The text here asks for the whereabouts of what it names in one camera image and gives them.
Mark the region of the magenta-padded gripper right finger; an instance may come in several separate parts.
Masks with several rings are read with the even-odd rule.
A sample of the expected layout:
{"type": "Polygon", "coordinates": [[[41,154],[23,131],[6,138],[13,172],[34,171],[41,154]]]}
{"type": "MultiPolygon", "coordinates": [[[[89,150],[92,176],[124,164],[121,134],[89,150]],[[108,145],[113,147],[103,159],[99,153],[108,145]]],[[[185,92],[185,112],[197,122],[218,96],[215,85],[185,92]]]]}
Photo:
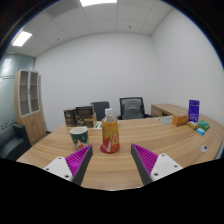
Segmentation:
{"type": "Polygon", "coordinates": [[[144,185],[148,185],[182,169],[167,154],[157,155],[136,144],[131,145],[131,154],[144,185]]]}

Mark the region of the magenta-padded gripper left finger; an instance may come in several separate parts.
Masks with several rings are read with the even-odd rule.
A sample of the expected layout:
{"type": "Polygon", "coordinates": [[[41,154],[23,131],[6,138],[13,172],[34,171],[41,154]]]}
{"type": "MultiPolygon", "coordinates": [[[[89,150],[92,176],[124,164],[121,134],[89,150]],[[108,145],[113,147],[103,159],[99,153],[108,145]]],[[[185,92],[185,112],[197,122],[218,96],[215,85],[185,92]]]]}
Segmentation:
{"type": "Polygon", "coordinates": [[[76,185],[81,185],[92,155],[92,146],[88,145],[67,157],[55,158],[44,170],[76,185]]]}

